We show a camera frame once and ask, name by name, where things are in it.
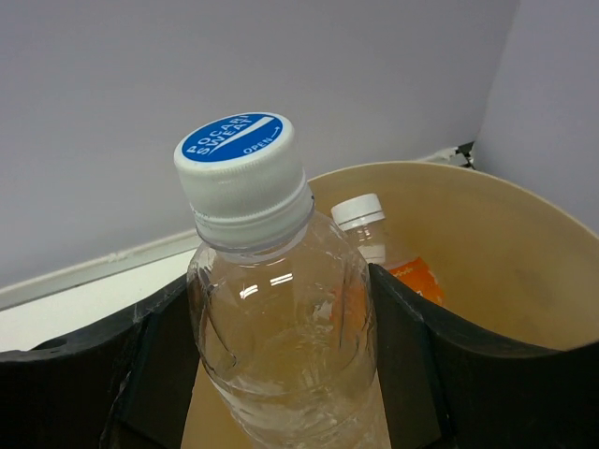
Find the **clear bottle white cap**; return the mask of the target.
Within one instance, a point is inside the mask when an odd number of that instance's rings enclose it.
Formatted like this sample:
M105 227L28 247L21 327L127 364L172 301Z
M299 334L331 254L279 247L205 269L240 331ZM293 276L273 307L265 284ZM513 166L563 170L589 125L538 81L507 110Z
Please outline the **clear bottle white cap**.
M197 348L256 448L387 448L369 267L317 211L294 128L245 112L191 132L174 164L200 245Z

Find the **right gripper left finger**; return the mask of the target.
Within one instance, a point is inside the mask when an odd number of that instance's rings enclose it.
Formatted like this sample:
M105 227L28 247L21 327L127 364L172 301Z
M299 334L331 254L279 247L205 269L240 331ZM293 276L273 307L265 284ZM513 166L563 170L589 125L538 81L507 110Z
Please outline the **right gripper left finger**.
M199 362L186 288L3 352L2 447L180 447Z

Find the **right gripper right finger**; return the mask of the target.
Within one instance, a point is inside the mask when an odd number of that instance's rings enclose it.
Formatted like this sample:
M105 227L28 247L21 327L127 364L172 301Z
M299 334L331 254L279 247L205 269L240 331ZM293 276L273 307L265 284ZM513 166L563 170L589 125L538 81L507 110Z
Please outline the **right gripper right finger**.
M370 265L378 375L395 448L594 448L598 346L510 339Z

